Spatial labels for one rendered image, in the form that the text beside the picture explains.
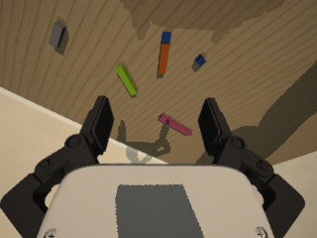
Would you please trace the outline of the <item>small blue cube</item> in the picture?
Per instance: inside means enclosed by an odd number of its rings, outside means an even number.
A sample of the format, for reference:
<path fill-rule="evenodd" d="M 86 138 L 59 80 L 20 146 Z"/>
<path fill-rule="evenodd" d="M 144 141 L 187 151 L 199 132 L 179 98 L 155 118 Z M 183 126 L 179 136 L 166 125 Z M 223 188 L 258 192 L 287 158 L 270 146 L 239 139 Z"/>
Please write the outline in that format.
<path fill-rule="evenodd" d="M 206 63 L 205 58 L 200 54 L 196 59 L 196 62 L 199 64 L 199 66 L 202 66 Z"/>
<path fill-rule="evenodd" d="M 162 32 L 161 42 L 170 44 L 170 37 L 171 37 L 171 32 Z"/>

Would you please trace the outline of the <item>orange rod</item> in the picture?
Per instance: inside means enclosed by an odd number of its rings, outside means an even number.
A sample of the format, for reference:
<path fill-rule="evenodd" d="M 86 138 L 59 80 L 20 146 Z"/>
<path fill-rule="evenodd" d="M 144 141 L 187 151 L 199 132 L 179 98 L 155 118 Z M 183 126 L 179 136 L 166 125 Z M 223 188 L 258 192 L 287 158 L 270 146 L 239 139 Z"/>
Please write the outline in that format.
<path fill-rule="evenodd" d="M 169 50 L 169 43 L 161 43 L 160 55 L 159 55 L 159 64 L 158 64 L 158 73 L 165 73 L 168 50 Z"/>

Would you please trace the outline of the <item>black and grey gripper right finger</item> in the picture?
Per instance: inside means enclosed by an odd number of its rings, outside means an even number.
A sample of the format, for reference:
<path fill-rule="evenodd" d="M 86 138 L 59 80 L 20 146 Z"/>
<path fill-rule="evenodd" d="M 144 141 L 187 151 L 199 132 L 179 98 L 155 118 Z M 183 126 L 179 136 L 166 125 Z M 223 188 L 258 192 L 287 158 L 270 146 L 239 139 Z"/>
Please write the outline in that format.
<path fill-rule="evenodd" d="M 305 207 L 303 196 L 272 165 L 251 150 L 239 136 L 233 136 L 215 98 L 208 97 L 202 106 L 198 124 L 212 164 L 242 172 L 262 195 L 262 205 L 274 238 L 283 238 Z"/>

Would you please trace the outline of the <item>grey rectangular block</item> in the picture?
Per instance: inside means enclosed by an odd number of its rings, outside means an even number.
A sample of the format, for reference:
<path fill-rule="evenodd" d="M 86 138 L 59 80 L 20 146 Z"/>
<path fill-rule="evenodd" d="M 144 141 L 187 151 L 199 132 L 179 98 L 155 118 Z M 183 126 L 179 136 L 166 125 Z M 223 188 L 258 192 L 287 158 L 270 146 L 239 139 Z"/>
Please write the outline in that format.
<path fill-rule="evenodd" d="M 53 29 L 49 41 L 49 45 L 53 46 L 54 48 L 58 48 L 61 44 L 64 32 L 65 32 L 66 25 L 60 21 L 56 21 L 53 23 Z"/>

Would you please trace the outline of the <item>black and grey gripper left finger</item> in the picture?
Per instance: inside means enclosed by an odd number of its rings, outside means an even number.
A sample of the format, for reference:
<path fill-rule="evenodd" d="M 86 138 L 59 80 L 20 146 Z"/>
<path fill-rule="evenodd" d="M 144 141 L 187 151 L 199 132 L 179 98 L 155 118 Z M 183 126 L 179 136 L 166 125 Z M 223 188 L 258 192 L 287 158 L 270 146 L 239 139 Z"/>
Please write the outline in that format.
<path fill-rule="evenodd" d="M 23 238 L 37 238 L 48 210 L 45 199 L 55 185 L 72 170 L 99 164 L 113 123 L 108 97 L 99 95 L 79 134 L 69 136 L 64 147 L 38 162 L 32 174 L 2 197 L 0 208 Z"/>

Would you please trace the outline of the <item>lime green rod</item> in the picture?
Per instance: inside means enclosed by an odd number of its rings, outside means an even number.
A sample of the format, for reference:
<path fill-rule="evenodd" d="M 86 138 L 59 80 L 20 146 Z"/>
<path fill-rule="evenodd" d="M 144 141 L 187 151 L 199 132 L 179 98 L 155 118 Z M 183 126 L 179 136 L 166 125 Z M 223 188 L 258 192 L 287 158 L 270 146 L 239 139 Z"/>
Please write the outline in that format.
<path fill-rule="evenodd" d="M 127 73 L 123 64 L 117 65 L 116 71 L 118 72 L 119 76 L 121 77 L 122 81 L 126 85 L 127 89 L 129 90 L 131 95 L 137 94 L 138 90 L 130 78 L 129 74 Z"/>

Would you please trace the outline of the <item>pink rod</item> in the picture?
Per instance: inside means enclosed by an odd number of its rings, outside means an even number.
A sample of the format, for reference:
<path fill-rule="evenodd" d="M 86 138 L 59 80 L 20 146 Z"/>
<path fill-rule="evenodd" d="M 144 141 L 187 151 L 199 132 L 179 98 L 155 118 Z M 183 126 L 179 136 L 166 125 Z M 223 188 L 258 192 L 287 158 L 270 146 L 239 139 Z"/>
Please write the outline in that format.
<path fill-rule="evenodd" d="M 174 129 L 180 131 L 181 133 L 187 135 L 187 136 L 191 136 L 192 135 L 192 131 L 187 129 L 186 127 L 182 126 L 181 124 L 177 123 L 176 121 L 172 120 L 171 118 L 167 117 L 164 114 L 161 114 L 158 119 L 162 122 L 164 122 L 165 124 L 173 127 Z"/>

